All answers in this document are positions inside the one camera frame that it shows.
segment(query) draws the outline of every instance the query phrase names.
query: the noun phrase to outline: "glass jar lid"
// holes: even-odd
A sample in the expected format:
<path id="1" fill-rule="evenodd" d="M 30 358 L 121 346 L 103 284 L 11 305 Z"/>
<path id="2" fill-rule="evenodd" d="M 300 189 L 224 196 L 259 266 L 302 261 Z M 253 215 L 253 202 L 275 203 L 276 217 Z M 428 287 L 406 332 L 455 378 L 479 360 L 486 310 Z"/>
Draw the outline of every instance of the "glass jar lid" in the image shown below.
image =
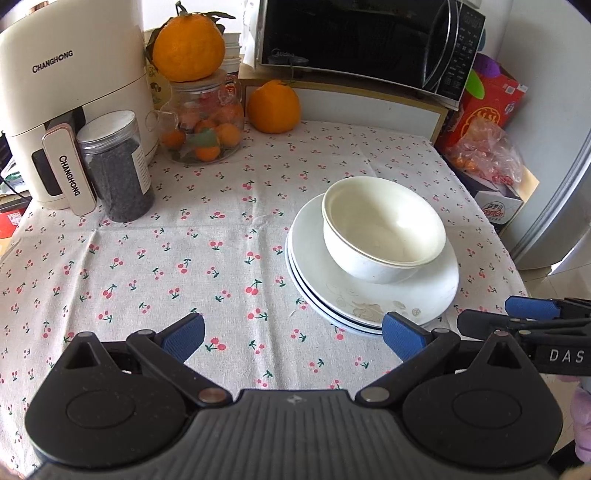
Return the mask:
<path id="1" fill-rule="evenodd" d="M 226 71 L 217 69 L 209 77 L 195 82 L 170 82 L 170 86 L 177 92 L 207 92 L 220 86 L 226 81 Z"/>

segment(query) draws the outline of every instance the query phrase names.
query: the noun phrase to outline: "microwave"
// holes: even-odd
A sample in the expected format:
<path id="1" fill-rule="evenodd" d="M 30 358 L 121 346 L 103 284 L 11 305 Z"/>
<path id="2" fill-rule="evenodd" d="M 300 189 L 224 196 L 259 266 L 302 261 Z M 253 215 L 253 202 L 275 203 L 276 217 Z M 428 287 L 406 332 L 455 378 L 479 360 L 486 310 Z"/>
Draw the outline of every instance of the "microwave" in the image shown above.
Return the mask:
<path id="1" fill-rule="evenodd" d="M 383 80 L 457 109 L 484 22 L 458 0 L 263 0 L 256 60 Z"/>

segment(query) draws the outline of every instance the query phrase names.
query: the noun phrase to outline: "microwave handle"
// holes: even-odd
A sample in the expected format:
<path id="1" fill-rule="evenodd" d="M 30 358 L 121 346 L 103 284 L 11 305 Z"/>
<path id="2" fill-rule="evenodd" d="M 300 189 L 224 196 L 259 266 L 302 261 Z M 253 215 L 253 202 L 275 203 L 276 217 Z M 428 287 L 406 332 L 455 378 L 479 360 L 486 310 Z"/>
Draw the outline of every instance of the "microwave handle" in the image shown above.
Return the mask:
<path id="1" fill-rule="evenodd" d="M 447 37 L 445 40 L 445 46 L 441 51 L 441 55 L 437 59 L 437 63 L 433 67 L 432 71 L 427 71 L 427 59 L 429 52 L 433 46 L 434 36 L 437 30 L 437 24 L 442 20 L 442 16 L 447 11 Z M 457 32 L 459 29 L 459 9 L 457 6 L 457 0 L 446 0 L 443 2 L 439 12 L 435 16 L 429 38 L 427 40 L 427 48 L 425 49 L 425 57 L 423 60 L 423 89 L 433 90 L 437 86 L 437 82 L 441 79 L 445 73 L 450 60 L 452 59 L 453 51 L 456 48 Z"/>

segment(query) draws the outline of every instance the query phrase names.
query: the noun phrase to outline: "cable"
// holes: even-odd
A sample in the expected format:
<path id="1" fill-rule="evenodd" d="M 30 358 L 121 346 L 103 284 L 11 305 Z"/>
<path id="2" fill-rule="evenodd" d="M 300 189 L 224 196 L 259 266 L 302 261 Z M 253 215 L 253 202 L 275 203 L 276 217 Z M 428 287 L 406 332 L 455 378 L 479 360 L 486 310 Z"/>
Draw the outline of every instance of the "cable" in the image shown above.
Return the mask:
<path id="1" fill-rule="evenodd" d="M 18 193 L 15 189 L 13 189 L 12 186 L 6 180 L 4 180 L 4 178 L 1 175 L 0 175 L 0 181 L 4 182 L 6 184 L 6 186 L 14 192 L 14 195 L 18 195 L 20 198 L 22 198 L 23 200 L 26 200 L 28 202 L 31 200 L 30 198 L 24 197 L 23 195 Z"/>

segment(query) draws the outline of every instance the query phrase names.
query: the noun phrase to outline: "air fryer window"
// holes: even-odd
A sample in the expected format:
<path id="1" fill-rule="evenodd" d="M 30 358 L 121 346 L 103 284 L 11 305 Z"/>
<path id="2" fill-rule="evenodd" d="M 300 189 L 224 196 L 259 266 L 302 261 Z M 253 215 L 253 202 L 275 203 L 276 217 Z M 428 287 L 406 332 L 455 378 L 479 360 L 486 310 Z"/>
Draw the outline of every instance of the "air fryer window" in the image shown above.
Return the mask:
<path id="1" fill-rule="evenodd" d="M 56 180 L 53 170 L 51 169 L 45 151 L 43 149 L 33 152 L 31 155 L 35 168 L 39 172 L 39 177 L 43 182 L 43 186 L 47 190 L 47 193 L 53 197 L 57 197 L 62 194 L 61 188 Z"/>

